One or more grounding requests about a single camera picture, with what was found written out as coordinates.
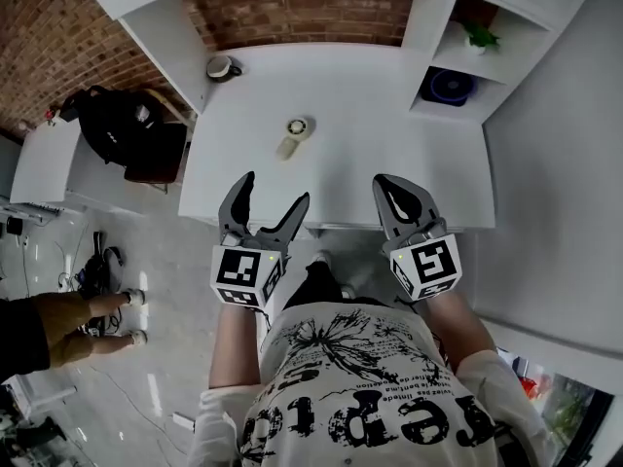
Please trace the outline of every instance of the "white sneaker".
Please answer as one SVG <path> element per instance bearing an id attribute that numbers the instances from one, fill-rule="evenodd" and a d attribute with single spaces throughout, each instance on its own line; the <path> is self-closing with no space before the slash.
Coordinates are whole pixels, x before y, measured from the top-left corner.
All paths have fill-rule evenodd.
<path id="1" fill-rule="evenodd" d="M 143 306 L 145 304 L 145 292 L 140 289 L 126 289 L 123 291 L 129 297 L 130 306 Z"/>
<path id="2" fill-rule="evenodd" d="M 331 269 L 331 253 L 329 251 L 325 251 L 324 249 L 321 249 L 317 253 L 315 253 L 313 255 L 313 258 L 311 258 L 311 262 L 315 263 L 316 261 L 321 261 L 322 263 L 326 263 L 327 267 Z"/>
<path id="3" fill-rule="evenodd" d="M 143 331 L 128 331 L 124 334 L 124 336 L 132 336 L 132 340 L 134 341 L 133 345 L 135 346 L 147 344 L 147 334 Z"/>
<path id="4" fill-rule="evenodd" d="M 351 285 L 341 285 L 340 290 L 342 291 L 342 299 L 344 300 L 353 300 L 357 297 Z"/>

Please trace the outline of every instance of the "white desk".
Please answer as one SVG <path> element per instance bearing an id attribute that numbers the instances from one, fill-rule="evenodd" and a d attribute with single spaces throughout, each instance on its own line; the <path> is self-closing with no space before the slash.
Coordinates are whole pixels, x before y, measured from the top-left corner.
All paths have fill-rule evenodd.
<path id="1" fill-rule="evenodd" d="M 323 62 L 319 48 L 301 69 L 262 49 L 234 52 L 249 72 L 214 89 L 199 117 L 180 215 L 215 221 L 231 186 L 254 170 L 252 224 L 275 224 L 309 192 L 309 228 L 378 229 L 372 179 L 391 173 L 426 188 L 451 229 L 495 225 L 482 128 L 405 114 L 395 50 L 371 49 L 366 64 Z M 280 162 L 276 147 L 297 115 L 314 118 L 315 132 Z"/>

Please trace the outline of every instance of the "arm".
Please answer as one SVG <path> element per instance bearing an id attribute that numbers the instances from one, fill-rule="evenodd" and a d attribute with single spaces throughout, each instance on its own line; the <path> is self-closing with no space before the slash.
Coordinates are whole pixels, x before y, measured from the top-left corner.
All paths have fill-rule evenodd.
<path id="1" fill-rule="evenodd" d="M 260 383 L 255 313 L 222 305 L 210 369 L 210 389 Z"/>
<path id="2" fill-rule="evenodd" d="M 469 355 L 485 349 L 496 351 L 494 340 L 480 318 L 457 292 L 445 292 L 428 300 L 424 320 L 441 339 L 455 371 Z"/>

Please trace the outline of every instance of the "potted plant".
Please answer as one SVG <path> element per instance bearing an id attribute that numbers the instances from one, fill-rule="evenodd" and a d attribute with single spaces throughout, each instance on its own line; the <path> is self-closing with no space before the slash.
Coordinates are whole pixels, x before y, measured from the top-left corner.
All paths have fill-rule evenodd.
<path id="1" fill-rule="evenodd" d="M 477 22 L 463 22 L 463 29 L 467 33 L 465 46 L 476 55 L 482 55 L 487 47 L 498 48 L 498 36 L 495 36 L 489 29 Z"/>

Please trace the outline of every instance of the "mug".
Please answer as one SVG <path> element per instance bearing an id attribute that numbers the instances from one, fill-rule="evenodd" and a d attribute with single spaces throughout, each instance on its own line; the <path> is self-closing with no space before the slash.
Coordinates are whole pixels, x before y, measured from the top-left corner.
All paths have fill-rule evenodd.
<path id="1" fill-rule="evenodd" d="M 207 63 L 205 72 L 207 73 L 207 77 L 216 83 L 228 82 L 235 76 L 240 76 L 242 74 L 242 70 L 234 66 L 232 60 L 226 55 L 213 57 Z"/>

